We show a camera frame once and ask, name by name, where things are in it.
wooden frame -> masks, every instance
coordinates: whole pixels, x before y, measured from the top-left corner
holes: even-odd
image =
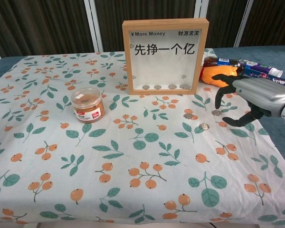
[[[127,64],[129,94],[131,95],[164,95],[164,94],[195,94],[200,77],[202,57],[204,53],[209,22],[205,18],[190,19],[156,19],[156,20],[126,20],[123,22],[123,41]],[[133,74],[130,50],[130,31],[153,30],[191,30],[200,29],[198,53],[195,63],[194,76],[191,89],[133,89]]]

orange plush toy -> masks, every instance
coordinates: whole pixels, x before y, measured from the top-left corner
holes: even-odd
[[[204,67],[200,72],[200,78],[204,81],[204,83],[212,84],[218,87],[225,87],[228,86],[225,82],[221,80],[213,80],[212,76],[224,74],[228,76],[238,76],[237,75],[237,67],[235,66],[211,66],[211,67]]]

coin bank frame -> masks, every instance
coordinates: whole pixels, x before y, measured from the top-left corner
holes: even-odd
[[[129,94],[195,94],[208,26],[205,18],[124,21]]]

glass jar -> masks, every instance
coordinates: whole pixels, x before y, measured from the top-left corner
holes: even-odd
[[[101,93],[94,88],[75,91],[71,96],[71,103],[77,119],[83,123],[94,123],[105,114]]]

dark curtain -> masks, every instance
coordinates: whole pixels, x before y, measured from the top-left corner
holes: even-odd
[[[0,0],[0,55],[94,52],[83,0]]]
[[[124,20],[193,18],[195,0],[95,0],[104,51],[123,51]]]
[[[209,0],[207,48],[233,47],[246,4],[247,0]]]
[[[239,45],[285,45],[285,0],[255,0]]]

